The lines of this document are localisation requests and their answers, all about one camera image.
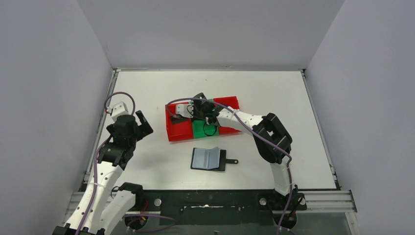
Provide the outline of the black leather card holder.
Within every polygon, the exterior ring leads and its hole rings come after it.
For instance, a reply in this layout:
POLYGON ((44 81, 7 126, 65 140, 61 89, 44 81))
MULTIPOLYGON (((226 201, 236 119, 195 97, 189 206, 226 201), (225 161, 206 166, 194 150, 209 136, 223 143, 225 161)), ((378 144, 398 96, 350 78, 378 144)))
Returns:
POLYGON ((239 160, 228 159, 227 151, 215 147, 212 149, 193 148, 190 168, 194 170, 225 172, 227 165, 237 165, 239 160))

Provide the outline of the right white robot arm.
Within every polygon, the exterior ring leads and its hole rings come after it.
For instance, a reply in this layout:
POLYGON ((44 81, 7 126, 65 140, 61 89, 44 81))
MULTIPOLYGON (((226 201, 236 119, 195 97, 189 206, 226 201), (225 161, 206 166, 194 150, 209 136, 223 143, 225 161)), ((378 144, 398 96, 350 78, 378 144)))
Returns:
POLYGON ((287 209, 295 202, 290 171, 292 137, 279 118, 273 114, 253 115, 230 106, 208 100, 203 93, 191 99, 192 115, 210 125, 232 128, 253 137, 259 155, 270 164, 273 179, 275 202, 278 207, 287 209))

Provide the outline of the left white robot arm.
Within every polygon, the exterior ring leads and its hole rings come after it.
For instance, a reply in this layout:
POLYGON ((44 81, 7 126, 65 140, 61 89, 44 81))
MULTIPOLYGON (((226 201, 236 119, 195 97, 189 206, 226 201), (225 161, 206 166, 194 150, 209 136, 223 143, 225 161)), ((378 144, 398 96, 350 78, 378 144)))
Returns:
POLYGON ((110 135, 98 148, 87 188, 69 219, 55 227, 54 235, 109 235, 128 210, 143 207, 143 187, 133 183, 123 183, 114 200, 107 200, 137 142, 153 129, 141 110, 118 116, 106 129, 110 135))

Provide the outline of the white card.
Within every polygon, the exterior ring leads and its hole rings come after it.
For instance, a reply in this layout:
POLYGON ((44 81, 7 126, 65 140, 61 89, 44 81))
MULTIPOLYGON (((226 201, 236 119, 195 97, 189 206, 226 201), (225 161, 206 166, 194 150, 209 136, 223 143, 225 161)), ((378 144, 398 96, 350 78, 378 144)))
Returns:
POLYGON ((191 169, 213 170, 220 165, 220 149, 193 148, 191 169))

